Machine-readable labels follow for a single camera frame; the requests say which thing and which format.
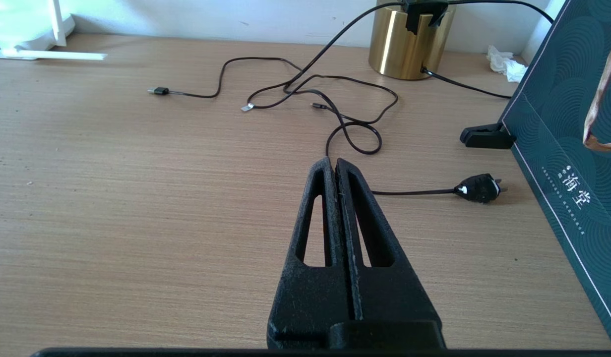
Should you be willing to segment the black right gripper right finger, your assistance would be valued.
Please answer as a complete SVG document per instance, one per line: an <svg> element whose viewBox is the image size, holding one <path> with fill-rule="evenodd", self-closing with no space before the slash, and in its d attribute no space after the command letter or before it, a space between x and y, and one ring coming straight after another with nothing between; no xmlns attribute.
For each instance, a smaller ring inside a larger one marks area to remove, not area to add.
<svg viewBox="0 0 611 357"><path fill-rule="evenodd" d="M353 318L441 323L362 172L339 159L336 179Z"/></svg>

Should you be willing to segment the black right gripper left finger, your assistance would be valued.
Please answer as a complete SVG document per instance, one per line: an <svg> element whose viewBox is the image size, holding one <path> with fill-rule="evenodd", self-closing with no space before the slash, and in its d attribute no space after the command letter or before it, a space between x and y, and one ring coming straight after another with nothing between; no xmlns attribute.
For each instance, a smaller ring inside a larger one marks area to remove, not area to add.
<svg viewBox="0 0 611 357"><path fill-rule="evenodd" d="M324 266L308 266L304 255L314 201L323 206ZM350 319L346 244L337 183L330 158L309 170L287 257L267 322L271 350L319 350L329 346L330 328Z"/></svg>

